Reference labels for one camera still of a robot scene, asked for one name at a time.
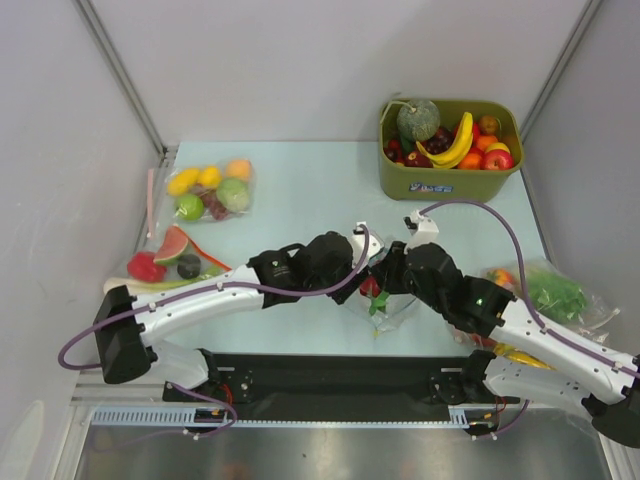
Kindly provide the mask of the red apple from bag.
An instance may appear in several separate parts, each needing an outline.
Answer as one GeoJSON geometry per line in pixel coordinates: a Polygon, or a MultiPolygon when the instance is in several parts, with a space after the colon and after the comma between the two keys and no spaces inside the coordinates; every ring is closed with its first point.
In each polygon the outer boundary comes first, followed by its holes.
{"type": "Polygon", "coordinates": [[[501,149],[486,152],[482,161],[482,169],[489,171],[510,170],[515,165],[512,155],[501,149]]]}

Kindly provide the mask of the yellow lemon from bag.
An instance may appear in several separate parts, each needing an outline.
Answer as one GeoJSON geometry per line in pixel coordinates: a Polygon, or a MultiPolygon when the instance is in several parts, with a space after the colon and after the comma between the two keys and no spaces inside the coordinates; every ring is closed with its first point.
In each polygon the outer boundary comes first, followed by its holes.
{"type": "Polygon", "coordinates": [[[511,150],[509,149],[509,147],[503,143],[503,142],[495,142],[492,143],[490,145],[488,145],[485,149],[485,153],[489,153],[495,150],[501,150],[501,151],[505,151],[507,153],[511,153],[511,150]]]}

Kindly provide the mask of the brown kiwi from bag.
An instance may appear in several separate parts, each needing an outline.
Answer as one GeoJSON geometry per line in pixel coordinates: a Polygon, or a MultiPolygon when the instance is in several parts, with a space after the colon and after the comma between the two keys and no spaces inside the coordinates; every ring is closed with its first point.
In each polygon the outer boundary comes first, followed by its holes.
{"type": "Polygon", "coordinates": [[[478,127],[482,135],[497,136],[501,129],[500,121],[492,115],[483,115],[478,120],[478,127]]]}

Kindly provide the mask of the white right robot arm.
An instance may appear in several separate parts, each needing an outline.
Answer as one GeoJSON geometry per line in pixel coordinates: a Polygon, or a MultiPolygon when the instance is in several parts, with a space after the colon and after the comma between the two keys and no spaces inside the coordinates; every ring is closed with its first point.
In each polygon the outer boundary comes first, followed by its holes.
{"type": "Polygon", "coordinates": [[[639,446],[639,359],[603,347],[530,308],[511,291],[463,274],[437,244],[408,248],[395,241],[370,263],[378,285],[411,295],[456,329],[522,350],[545,368],[518,367],[489,353],[474,353],[461,376],[473,401],[491,394],[519,397],[590,421],[601,435],[639,446]]]}

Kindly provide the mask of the blue zip top bag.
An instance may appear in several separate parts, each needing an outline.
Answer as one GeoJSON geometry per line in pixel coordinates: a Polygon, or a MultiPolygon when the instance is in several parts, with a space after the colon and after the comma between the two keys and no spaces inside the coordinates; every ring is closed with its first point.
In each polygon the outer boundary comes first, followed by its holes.
{"type": "Polygon", "coordinates": [[[355,293],[347,300],[347,307],[360,318],[366,320],[375,331],[375,335],[398,329],[416,306],[412,296],[403,283],[405,243],[392,240],[385,246],[381,261],[367,266],[357,277],[358,286],[355,293]],[[370,316],[368,302],[360,295],[359,287],[366,278],[373,276],[378,285],[390,294],[385,314],[370,316]]]}

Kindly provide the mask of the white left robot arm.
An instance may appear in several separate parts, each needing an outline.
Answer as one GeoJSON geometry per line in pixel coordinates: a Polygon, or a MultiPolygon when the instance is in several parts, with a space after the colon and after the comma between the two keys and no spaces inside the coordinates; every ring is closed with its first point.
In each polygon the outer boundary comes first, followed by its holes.
{"type": "Polygon", "coordinates": [[[111,288],[94,320],[99,367],[108,385],[154,373],[185,387],[199,400],[214,397],[220,376],[202,349],[169,336],[213,318],[328,296],[340,303],[358,288],[381,241],[360,224],[351,236],[329,231],[309,244],[267,250],[219,276],[156,293],[111,288]]]}

